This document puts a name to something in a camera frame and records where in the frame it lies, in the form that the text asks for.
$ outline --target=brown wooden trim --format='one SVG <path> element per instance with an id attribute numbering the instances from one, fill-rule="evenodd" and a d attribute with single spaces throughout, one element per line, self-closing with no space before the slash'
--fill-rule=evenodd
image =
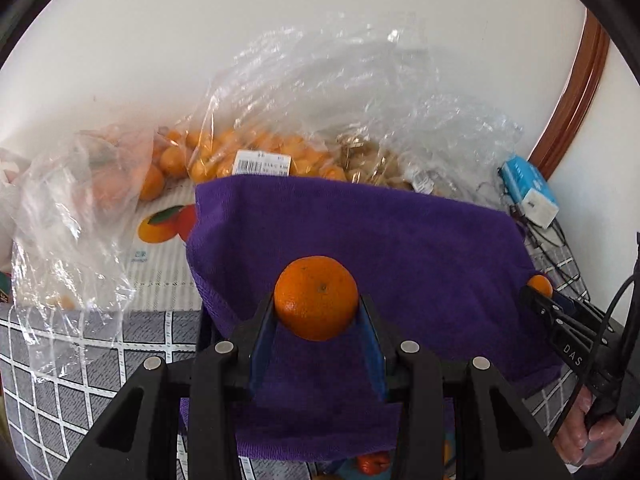
<path id="1" fill-rule="evenodd" d="M 569 82 L 529 157 L 546 179 L 560 164 L 589 110 L 607 60 L 609 41 L 600 22 L 587 10 Z"/>

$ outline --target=gray plaid tablecloth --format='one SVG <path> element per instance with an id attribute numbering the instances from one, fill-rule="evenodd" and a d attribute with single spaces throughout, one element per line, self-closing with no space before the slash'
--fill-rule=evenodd
<path id="1" fill-rule="evenodd" d="M 558 290 L 569 296 L 587 297 L 569 247 L 532 234 L 527 250 L 537 269 L 546 272 Z M 81 369 L 63 378 L 37 382 L 29 368 L 28 353 L 17 318 L 7 304 L 0 304 L 0 373 L 4 385 L 10 432 L 18 458 L 36 480 L 55 480 L 82 436 L 102 413 L 109 400 L 145 358 L 158 355 L 167 362 L 194 354 L 198 312 L 132 312 L 123 337 L 113 349 L 94 362 L 81 359 Z M 105 342 L 82 339 L 82 349 L 103 347 Z M 561 377 L 524 402 L 540 426 L 550 431 L 575 384 L 564 370 Z M 308 479 L 316 464 L 243 460 L 247 480 L 270 478 Z M 187 479 L 186 452 L 178 440 L 178 480 Z"/>

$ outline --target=blue and white package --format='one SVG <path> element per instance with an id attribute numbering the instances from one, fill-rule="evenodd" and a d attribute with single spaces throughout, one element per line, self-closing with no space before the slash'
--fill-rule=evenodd
<path id="1" fill-rule="evenodd" d="M 533 164 L 515 155 L 502 166 L 502 179 L 524 216 L 546 229 L 558 214 L 558 202 Z"/>

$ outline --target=silver screw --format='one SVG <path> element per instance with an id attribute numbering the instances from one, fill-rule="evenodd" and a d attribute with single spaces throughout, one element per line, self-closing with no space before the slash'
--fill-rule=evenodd
<path id="1" fill-rule="evenodd" d="M 400 349 L 405 354 L 415 354 L 420 349 L 420 345 L 415 341 L 402 341 L 400 343 Z"/>
<path id="2" fill-rule="evenodd" d="M 155 370 L 161 364 L 162 364 L 162 359 L 160 359 L 158 356 L 155 356 L 155 355 L 151 357 L 147 357 L 145 359 L 145 362 L 143 363 L 144 367 L 147 370 Z"/>
<path id="3" fill-rule="evenodd" d="M 234 344 L 231 341 L 220 341 L 216 343 L 215 349 L 219 354 L 228 354 L 234 349 Z"/>
<path id="4" fill-rule="evenodd" d="M 491 366 L 489 359 L 482 356 L 474 357 L 474 360 L 471 362 L 478 370 L 488 370 L 489 366 Z"/>

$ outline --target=purple towel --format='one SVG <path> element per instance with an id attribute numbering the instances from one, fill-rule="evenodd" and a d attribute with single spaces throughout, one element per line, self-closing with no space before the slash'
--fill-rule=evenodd
<path id="1" fill-rule="evenodd" d="M 535 273 L 504 213 L 413 192 L 316 178 L 233 176 L 196 188 L 187 258 L 224 336 L 254 314 L 291 261 L 324 254 L 403 336 L 443 358 L 489 358 L 521 395 L 559 360 L 516 306 Z M 395 447 L 399 407 L 377 400 L 357 334 L 304 341 L 279 326 L 254 402 L 238 406 L 238 453 L 336 460 Z"/>

